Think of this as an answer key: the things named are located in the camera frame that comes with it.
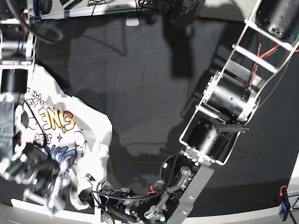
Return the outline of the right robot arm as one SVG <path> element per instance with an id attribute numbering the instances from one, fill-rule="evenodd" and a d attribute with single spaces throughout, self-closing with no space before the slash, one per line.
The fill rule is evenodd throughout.
<path id="1" fill-rule="evenodd" d="M 63 209 L 59 191 L 70 184 L 68 170 L 76 157 L 75 140 L 65 125 L 74 127 L 69 114 L 52 109 L 53 117 L 38 98 L 38 108 L 27 89 L 35 66 L 38 33 L 30 21 L 25 0 L 3 0 L 0 18 L 0 175 L 30 185 L 24 196 L 49 209 Z"/>

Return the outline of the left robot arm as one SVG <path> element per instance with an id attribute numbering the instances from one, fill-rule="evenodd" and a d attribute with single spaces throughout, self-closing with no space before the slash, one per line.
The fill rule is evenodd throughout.
<path id="1" fill-rule="evenodd" d="M 270 82 L 257 75 L 257 67 L 275 77 L 299 46 L 299 3 L 259 0 L 244 23 L 227 61 L 209 78 L 179 137 L 182 148 L 162 164 L 160 179 L 148 195 L 116 190 L 108 182 L 92 192 L 103 224 L 180 224 L 214 174 L 212 164 L 227 163 L 239 136 L 248 131 L 261 105 L 260 95 Z M 275 42 L 284 49 L 284 57 L 271 64 L 260 52 L 242 46 L 248 30 Z"/>

